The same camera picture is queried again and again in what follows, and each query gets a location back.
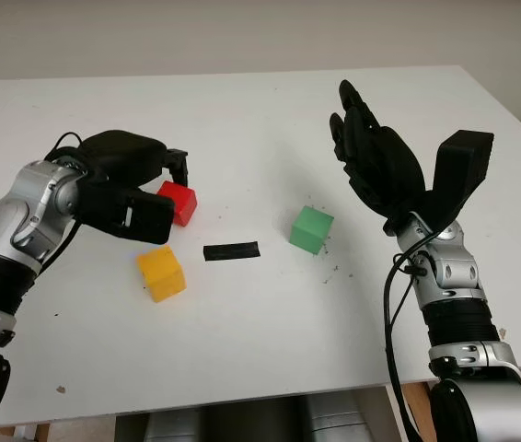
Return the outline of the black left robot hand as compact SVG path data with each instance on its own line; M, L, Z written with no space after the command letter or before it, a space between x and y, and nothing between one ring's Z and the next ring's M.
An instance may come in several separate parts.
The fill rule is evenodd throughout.
M188 153L147 136L109 130L84 140L80 151L91 164L124 187L137 188L159 177L164 169L172 180L188 186Z

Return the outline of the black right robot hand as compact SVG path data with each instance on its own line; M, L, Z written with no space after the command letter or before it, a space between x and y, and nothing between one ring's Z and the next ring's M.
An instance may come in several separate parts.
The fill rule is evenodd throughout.
M425 193L421 166L411 149L388 126L382 126L354 88L339 86L344 115L330 116L334 154L359 199L372 211L392 219Z

